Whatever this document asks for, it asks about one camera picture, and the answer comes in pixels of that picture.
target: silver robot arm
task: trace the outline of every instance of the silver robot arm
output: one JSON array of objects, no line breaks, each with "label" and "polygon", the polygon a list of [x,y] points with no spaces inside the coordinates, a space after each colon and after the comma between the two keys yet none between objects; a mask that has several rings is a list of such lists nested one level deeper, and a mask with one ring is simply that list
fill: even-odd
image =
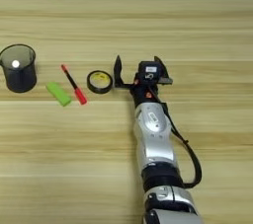
[{"label": "silver robot arm", "polygon": [[137,160],[145,190],[145,224],[202,224],[191,195],[183,189],[176,155],[169,139],[171,123],[156,103],[135,111]]},{"label": "silver robot arm", "polygon": [[[144,224],[203,224],[186,188],[202,179],[200,162],[188,142],[178,132],[165,104],[158,98],[158,84],[172,84],[165,65],[158,57],[139,63],[133,84],[121,77],[122,62],[118,56],[114,68],[115,87],[129,89],[135,103],[134,135],[137,160],[143,180]],[[184,184],[170,141],[173,132],[182,140],[195,165],[196,177]]]}]

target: wood grain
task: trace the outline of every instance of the wood grain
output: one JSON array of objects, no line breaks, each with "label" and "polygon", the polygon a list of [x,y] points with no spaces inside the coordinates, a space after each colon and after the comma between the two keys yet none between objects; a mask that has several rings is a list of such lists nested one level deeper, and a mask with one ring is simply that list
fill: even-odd
[{"label": "wood grain", "polygon": [[[140,223],[141,181],[128,92],[98,96],[87,74],[112,73],[122,56],[131,81],[160,55],[174,78],[160,97],[198,153],[191,190],[207,224],[252,223],[253,0],[0,0],[0,47],[37,52],[39,81],[11,93],[0,73],[0,222]],[[89,104],[63,109],[46,91],[66,63]],[[174,139],[182,174],[188,156]]]}]

